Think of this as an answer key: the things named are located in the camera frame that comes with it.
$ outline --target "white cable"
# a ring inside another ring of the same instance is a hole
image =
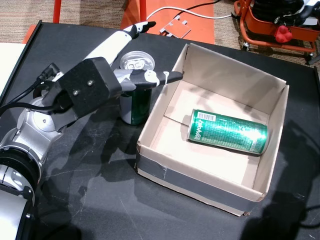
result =
[[[193,15],[196,15],[198,17],[201,17],[201,18],[205,18],[205,19],[224,19],[224,18],[228,18],[228,17],[231,17],[231,14],[229,15],[226,15],[226,16],[204,16],[204,15],[201,15],[201,14],[198,14],[198,13],[195,13],[193,11],[189,11],[187,9],[183,9],[183,8],[180,8],[180,7],[175,7],[175,6],[163,6],[163,7],[160,7],[158,8],[157,10],[153,11],[147,18],[146,20],[148,20],[149,18],[152,17],[152,15],[154,15],[155,13],[163,10],[163,9],[174,9],[174,10],[179,10],[179,11],[184,11],[188,14],[193,14]]]

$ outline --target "wheel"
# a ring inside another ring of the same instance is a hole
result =
[[[247,42],[244,42],[243,45],[242,45],[242,50],[243,50],[243,51],[246,51],[246,52],[249,52],[249,50],[250,50],[250,44],[247,43]]]
[[[231,11],[231,17],[233,17],[234,19],[240,19],[240,16],[236,14],[236,11],[234,9]]]
[[[305,57],[305,60],[307,61],[307,62],[309,62],[309,61],[311,61],[311,59],[313,59],[314,58],[314,54],[313,53],[309,53],[306,57]]]

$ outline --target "gray duct tape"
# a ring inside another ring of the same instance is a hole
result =
[[[203,196],[209,200],[238,209],[243,212],[250,212],[259,202],[251,201],[234,195],[215,186],[196,180],[187,175],[169,169],[161,164],[139,154],[136,154],[137,167],[142,171],[164,180],[179,188]]]

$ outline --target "carpet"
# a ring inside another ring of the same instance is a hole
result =
[[[233,0],[222,0],[215,4],[214,16],[230,14],[233,3]],[[117,29],[121,25],[126,5],[126,0],[62,0],[60,23]],[[53,9],[54,0],[1,0],[0,42],[21,43],[30,25],[39,20],[52,22]],[[233,49],[241,49],[244,42],[239,21],[232,17],[215,20],[214,37],[216,45]],[[261,36],[254,34],[250,34],[250,37],[261,39]],[[293,43],[299,46],[309,45],[302,41]],[[306,62],[305,54],[296,51],[257,46],[251,46],[250,51],[302,65]]]

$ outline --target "soda can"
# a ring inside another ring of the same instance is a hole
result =
[[[120,60],[120,68],[126,70],[153,70],[155,60],[143,51],[131,51]],[[121,119],[130,125],[147,121],[150,112],[152,89],[124,92],[120,96]]]
[[[246,153],[262,154],[267,148],[269,134],[264,124],[194,109],[187,139]]]

